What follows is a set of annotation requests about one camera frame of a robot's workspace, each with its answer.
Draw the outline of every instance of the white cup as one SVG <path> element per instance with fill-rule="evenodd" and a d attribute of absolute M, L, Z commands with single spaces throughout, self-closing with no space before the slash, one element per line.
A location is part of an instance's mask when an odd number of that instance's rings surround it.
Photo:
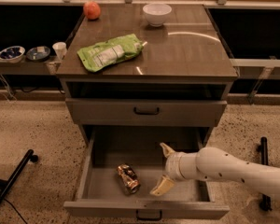
<path fill-rule="evenodd" d="M 53 49 L 55 50 L 55 53 L 59 60 L 62 60 L 67 52 L 66 44 L 65 42 L 57 42 L 53 45 Z"/>

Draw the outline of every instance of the gray cabinet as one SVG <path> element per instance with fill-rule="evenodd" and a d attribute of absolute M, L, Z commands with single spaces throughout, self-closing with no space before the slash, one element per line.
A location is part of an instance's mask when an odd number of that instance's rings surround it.
<path fill-rule="evenodd" d="M 142 6 L 102 5 L 100 20 L 82 22 L 58 70 L 67 107 L 88 145 L 77 196 L 64 207 L 74 216 L 219 219 L 229 207 L 214 202 L 207 183 L 180 183 L 161 197 L 149 192 L 165 164 L 159 143 L 186 152 L 205 146 L 236 73 L 203 7 L 172 6 L 169 23 L 151 28 Z M 119 11 L 126 21 L 117 20 Z M 139 57 L 86 71 L 78 49 L 128 32 L 147 41 Z M 123 163 L 141 182 L 135 194 L 125 194 L 117 175 Z"/>

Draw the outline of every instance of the closed drawer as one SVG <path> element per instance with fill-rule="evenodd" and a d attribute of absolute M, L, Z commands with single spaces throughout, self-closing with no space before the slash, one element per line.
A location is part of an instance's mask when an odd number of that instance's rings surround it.
<path fill-rule="evenodd" d="M 219 219 L 226 205 L 210 198 L 204 182 L 190 180 L 176 184 L 163 196 L 151 196 L 163 174 L 165 159 L 160 142 L 176 150 L 195 152 L 200 139 L 196 128 L 96 126 L 92 129 L 77 197 L 65 202 L 72 216 Z M 116 168 L 128 163 L 141 183 L 135 194 L 127 195 Z"/>
<path fill-rule="evenodd" d="M 225 101 L 67 99 L 76 124 L 215 127 Z"/>

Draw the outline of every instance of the snack bag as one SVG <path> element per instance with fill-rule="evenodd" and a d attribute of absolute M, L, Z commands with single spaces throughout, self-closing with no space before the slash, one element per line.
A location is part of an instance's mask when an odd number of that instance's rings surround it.
<path fill-rule="evenodd" d="M 88 71 L 97 72 L 110 64 L 136 57 L 142 49 L 142 42 L 135 34 L 130 34 L 82 48 L 77 55 Z"/>

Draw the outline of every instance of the floor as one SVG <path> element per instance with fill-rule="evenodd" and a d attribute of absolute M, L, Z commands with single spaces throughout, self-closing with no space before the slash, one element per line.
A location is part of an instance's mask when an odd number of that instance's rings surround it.
<path fill-rule="evenodd" d="M 280 105 L 228 105 L 208 146 L 237 158 L 259 162 L 256 147 L 268 138 L 269 163 L 280 167 Z M 0 178 L 8 179 L 28 149 L 39 156 L 29 162 L 7 195 L 27 223 L 141 223 L 132 218 L 70 217 L 64 201 L 75 197 L 86 146 L 63 101 L 0 100 Z M 221 220 L 164 219 L 154 223 L 280 223 L 280 203 L 259 209 L 261 195 L 235 182 L 212 182 L 217 203 L 230 207 Z M 0 224 L 24 223 L 7 202 L 0 205 Z"/>

